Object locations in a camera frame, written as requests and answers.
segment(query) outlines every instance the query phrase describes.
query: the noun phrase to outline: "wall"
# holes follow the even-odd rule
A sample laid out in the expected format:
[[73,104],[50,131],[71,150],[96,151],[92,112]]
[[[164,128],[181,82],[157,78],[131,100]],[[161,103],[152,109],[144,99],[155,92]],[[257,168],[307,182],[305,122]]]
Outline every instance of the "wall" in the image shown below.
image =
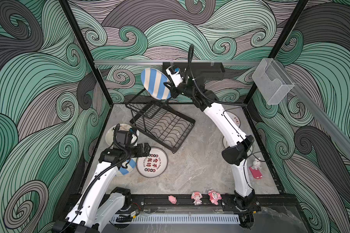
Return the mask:
[[[305,9],[280,51],[297,83],[350,138],[350,1]],[[290,92],[249,112],[287,193],[300,201],[314,232],[350,232],[350,161],[321,122]]]
[[[69,3],[94,59],[187,59],[189,45],[193,43],[194,59],[261,60],[268,57],[297,1],[69,0]],[[146,67],[99,68],[112,99],[124,102],[143,89],[140,74]],[[162,70],[161,66],[153,67]],[[206,88],[224,101],[243,101],[252,86],[255,67],[226,68],[228,79],[211,81]],[[178,97],[173,101],[190,100]]]
[[49,231],[97,143],[109,106],[75,42],[58,0],[0,0],[0,233]]

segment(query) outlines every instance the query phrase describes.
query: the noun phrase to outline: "black wire rack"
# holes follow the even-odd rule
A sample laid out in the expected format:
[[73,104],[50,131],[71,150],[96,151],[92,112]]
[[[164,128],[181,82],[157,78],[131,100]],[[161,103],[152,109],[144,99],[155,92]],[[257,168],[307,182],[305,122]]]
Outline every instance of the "black wire rack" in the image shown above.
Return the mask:
[[152,97],[150,101],[146,101],[145,103],[136,103],[136,98],[140,96],[144,91],[146,91],[145,88],[137,93],[134,97],[132,97],[126,103],[126,107],[137,114],[141,114],[148,119],[152,119],[158,113],[158,111],[168,102],[168,100],[156,100]]
[[170,106],[158,102],[150,101],[138,111],[130,107],[129,109],[131,109],[132,114],[131,125],[173,153],[181,147],[196,122]]

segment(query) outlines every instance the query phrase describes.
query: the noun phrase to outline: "gray floor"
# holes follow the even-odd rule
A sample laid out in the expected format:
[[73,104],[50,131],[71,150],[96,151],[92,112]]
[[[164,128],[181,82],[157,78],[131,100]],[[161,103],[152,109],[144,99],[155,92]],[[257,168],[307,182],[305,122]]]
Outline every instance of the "gray floor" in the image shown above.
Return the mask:
[[[199,109],[191,104],[173,104],[173,109],[196,120],[195,126],[188,135],[185,142],[177,153],[173,154],[159,143],[149,137],[140,134],[138,143],[148,142],[152,147],[163,149],[168,156],[167,169],[158,177],[146,178],[135,168],[130,173],[115,177],[109,185],[107,192],[110,193],[115,187],[131,189],[134,194],[191,194],[193,191],[207,193],[209,189],[215,189],[220,193],[233,193],[234,180],[230,166],[222,158],[221,152],[224,149],[222,144],[223,135],[216,125]],[[234,109],[241,121],[240,128],[247,134],[253,134],[245,118],[242,109]],[[128,123],[131,120],[131,111],[123,104],[116,104],[105,128],[103,137],[98,146],[96,156],[92,162],[86,185],[93,176],[98,163],[100,153],[109,145],[105,142],[105,134],[112,126],[118,123]],[[256,142],[253,144],[254,152],[259,151]],[[254,157],[251,156],[247,165],[251,166]],[[271,173],[265,163],[260,169],[263,178],[256,180],[252,178],[248,170],[252,187],[256,194],[278,194],[278,190],[272,179]]]

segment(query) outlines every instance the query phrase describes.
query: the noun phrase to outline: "pink doll figurine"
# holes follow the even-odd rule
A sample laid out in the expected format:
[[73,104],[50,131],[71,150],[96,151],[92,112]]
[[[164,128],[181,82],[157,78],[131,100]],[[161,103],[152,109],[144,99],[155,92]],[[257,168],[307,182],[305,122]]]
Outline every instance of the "pink doll figurine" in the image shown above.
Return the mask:
[[218,200],[222,199],[222,197],[220,196],[220,193],[215,192],[215,190],[211,189],[208,191],[208,194],[210,196],[211,203],[215,205],[219,205]]
[[169,196],[169,201],[170,201],[171,203],[173,203],[173,204],[176,204],[176,197],[170,195],[170,196]]
[[191,198],[194,199],[194,202],[193,202],[194,205],[202,204],[202,201],[201,201],[202,194],[200,192],[193,192]]

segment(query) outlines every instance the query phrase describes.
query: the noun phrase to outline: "clear plastic box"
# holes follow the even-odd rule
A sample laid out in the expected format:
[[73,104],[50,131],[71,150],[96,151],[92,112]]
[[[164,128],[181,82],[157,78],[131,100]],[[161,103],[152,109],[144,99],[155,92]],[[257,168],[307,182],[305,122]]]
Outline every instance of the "clear plastic box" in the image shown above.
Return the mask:
[[263,58],[252,78],[268,105],[279,104],[294,87],[284,66],[273,58]]

